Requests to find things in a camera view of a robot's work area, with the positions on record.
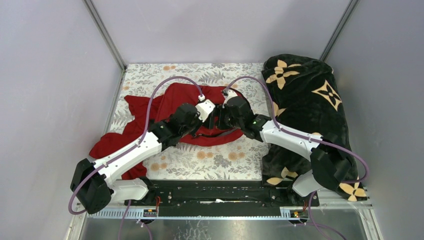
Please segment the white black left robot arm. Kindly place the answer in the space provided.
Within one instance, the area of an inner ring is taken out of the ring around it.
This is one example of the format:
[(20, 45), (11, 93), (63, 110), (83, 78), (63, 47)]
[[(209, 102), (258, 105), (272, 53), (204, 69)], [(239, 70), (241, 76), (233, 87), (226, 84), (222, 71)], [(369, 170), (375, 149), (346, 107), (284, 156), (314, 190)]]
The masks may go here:
[(84, 210), (94, 214), (107, 205), (126, 200), (138, 200), (148, 206), (155, 200), (155, 192), (137, 178), (122, 180), (121, 176), (145, 159), (174, 147), (187, 134), (194, 133), (205, 122), (215, 105), (205, 100), (197, 105), (184, 103), (169, 118), (155, 122), (148, 131), (120, 150), (89, 161), (81, 160), (75, 169), (70, 189), (73, 194), (68, 210), (73, 210), (77, 198)]

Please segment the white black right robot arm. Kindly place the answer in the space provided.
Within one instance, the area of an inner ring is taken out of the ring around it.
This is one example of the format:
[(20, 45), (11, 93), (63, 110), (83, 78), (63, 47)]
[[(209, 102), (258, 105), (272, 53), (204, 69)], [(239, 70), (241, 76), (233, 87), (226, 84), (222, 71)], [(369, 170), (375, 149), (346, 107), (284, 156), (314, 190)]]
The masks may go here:
[(301, 205), (310, 193), (322, 188), (335, 191), (353, 166), (353, 159), (335, 144), (335, 135), (325, 138), (305, 133), (254, 114), (248, 101), (238, 95), (225, 97), (216, 125), (240, 129), (249, 139), (278, 145), (310, 161), (311, 169), (300, 174), (286, 193), (293, 206)]

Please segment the red student backpack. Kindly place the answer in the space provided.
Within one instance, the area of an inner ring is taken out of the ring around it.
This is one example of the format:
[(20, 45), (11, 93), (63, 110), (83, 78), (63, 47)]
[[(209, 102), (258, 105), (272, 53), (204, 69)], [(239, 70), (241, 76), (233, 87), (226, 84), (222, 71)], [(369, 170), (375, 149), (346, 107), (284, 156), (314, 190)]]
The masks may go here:
[(222, 94), (223, 86), (196, 87), (193, 84), (172, 83), (161, 96), (158, 109), (153, 117), (156, 122), (165, 120), (177, 112), (182, 105), (192, 105), (197, 110), (199, 121), (191, 128), (187, 135), (179, 141), (181, 143), (211, 147), (224, 145), (238, 140), (243, 132), (237, 128), (218, 128), (215, 123), (219, 119), (219, 110), (225, 98)]

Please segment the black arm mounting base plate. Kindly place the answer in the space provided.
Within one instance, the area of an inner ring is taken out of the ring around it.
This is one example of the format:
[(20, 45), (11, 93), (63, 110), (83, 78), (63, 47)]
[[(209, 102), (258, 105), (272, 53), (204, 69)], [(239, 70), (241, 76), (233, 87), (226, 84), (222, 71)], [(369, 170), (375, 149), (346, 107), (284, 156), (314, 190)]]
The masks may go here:
[(160, 217), (279, 217), (281, 209), (307, 211), (319, 206), (301, 197), (292, 184), (267, 186), (260, 180), (150, 180), (147, 195), (131, 206), (152, 207)]

